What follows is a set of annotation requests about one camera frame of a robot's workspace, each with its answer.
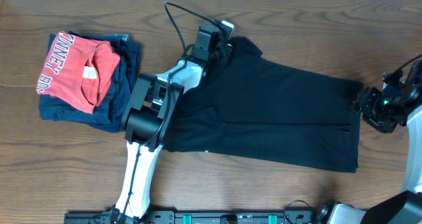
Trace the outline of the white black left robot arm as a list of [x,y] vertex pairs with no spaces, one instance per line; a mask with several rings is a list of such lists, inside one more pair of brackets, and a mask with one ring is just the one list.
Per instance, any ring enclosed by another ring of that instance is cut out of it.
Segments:
[[226,64],[235,26],[228,21],[203,23],[167,72],[144,72],[136,80],[121,119],[127,141],[127,166],[121,195],[109,223],[141,223],[150,206],[150,187],[175,109],[182,95],[196,88],[211,66]]

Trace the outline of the black t-shirt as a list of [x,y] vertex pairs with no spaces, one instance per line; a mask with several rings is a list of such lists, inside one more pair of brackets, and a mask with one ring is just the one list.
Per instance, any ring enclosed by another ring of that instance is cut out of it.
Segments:
[[170,152],[210,152],[354,173],[362,83],[279,65],[248,38],[179,101]]

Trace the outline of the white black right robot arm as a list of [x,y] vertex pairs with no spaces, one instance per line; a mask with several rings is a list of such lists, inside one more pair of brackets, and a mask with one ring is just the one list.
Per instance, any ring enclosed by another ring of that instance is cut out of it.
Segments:
[[421,70],[412,69],[401,81],[399,72],[384,75],[384,87],[366,88],[352,109],[377,131],[388,134],[407,128],[405,175],[399,191],[368,208],[341,202],[325,203],[315,223],[419,223],[421,222]]

